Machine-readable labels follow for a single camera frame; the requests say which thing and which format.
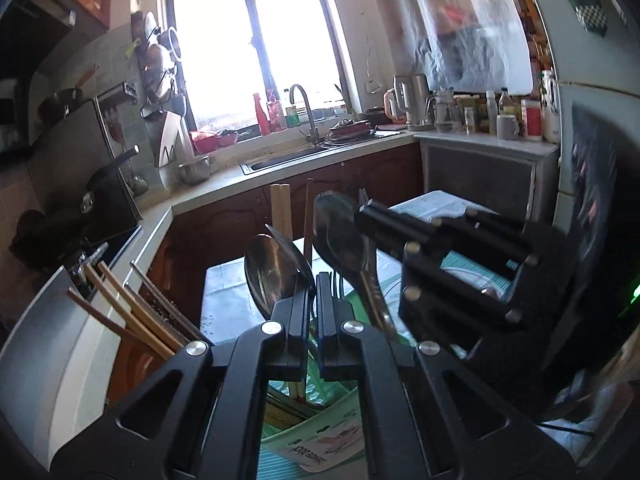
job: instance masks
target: dish soap bottle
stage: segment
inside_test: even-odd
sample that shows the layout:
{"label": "dish soap bottle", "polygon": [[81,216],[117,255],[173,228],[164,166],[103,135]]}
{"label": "dish soap bottle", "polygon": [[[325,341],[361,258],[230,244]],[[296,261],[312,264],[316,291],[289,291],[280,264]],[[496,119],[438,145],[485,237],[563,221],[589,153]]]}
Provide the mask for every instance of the dish soap bottle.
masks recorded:
{"label": "dish soap bottle", "polygon": [[269,129],[269,121],[267,120],[267,114],[264,113],[262,105],[260,104],[260,94],[254,94],[255,103],[255,117],[258,119],[258,126],[260,126],[261,135],[269,135],[271,130]]}
{"label": "dish soap bottle", "polygon": [[507,88],[502,88],[502,95],[500,96],[500,102],[498,102],[498,110],[500,111],[500,115],[516,114],[516,103],[509,97]]}
{"label": "dish soap bottle", "polygon": [[287,128],[287,122],[282,111],[282,104],[273,94],[273,90],[267,90],[267,110],[271,119],[271,131],[280,132]]}
{"label": "dish soap bottle", "polygon": [[498,134],[498,103],[495,102],[495,92],[487,90],[486,92],[486,113],[489,116],[489,133],[491,135]]}

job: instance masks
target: kitchen sink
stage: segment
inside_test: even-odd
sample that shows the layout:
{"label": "kitchen sink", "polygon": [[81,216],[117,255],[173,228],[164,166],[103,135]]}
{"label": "kitchen sink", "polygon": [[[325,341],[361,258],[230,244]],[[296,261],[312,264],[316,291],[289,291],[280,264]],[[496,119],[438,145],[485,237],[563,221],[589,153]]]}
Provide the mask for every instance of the kitchen sink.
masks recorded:
{"label": "kitchen sink", "polygon": [[273,166],[279,166],[285,162],[292,160],[298,160],[299,158],[305,158],[306,156],[315,155],[316,153],[326,152],[331,148],[325,148],[324,146],[309,146],[301,150],[289,153],[274,153],[273,155],[263,156],[261,158],[243,162],[240,164],[242,172],[244,174],[250,174],[254,171],[265,170],[266,168],[272,168]]}

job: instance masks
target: faucet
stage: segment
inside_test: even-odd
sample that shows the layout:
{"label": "faucet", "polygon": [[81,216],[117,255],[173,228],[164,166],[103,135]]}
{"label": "faucet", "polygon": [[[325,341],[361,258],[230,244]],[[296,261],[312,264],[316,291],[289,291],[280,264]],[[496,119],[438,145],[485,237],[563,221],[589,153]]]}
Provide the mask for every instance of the faucet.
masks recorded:
{"label": "faucet", "polygon": [[314,146],[320,144],[320,134],[318,133],[318,129],[316,128],[316,123],[314,122],[313,114],[311,113],[311,106],[309,105],[309,98],[306,96],[305,89],[302,88],[298,83],[295,83],[289,89],[289,101],[291,104],[295,104],[295,99],[293,98],[293,91],[299,88],[300,93],[302,94],[302,99],[305,102],[306,115],[309,117],[309,134],[305,134],[306,142],[311,142]]}

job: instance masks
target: glass pitcher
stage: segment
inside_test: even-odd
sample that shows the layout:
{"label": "glass pitcher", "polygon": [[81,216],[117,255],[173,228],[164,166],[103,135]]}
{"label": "glass pitcher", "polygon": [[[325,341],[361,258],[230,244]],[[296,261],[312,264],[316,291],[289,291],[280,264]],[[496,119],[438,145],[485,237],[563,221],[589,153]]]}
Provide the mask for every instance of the glass pitcher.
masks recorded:
{"label": "glass pitcher", "polygon": [[459,132],[462,129],[460,110],[453,99],[453,89],[440,88],[434,92],[436,99],[436,130],[441,134]]}

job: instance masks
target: plastic curtain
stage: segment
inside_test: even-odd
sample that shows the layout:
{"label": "plastic curtain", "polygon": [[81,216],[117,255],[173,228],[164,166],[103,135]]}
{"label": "plastic curtain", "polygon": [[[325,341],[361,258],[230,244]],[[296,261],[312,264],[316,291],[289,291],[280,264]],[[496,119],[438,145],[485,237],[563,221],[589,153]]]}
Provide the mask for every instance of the plastic curtain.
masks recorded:
{"label": "plastic curtain", "polygon": [[431,89],[532,89],[529,47],[514,0],[377,0],[396,70]]}

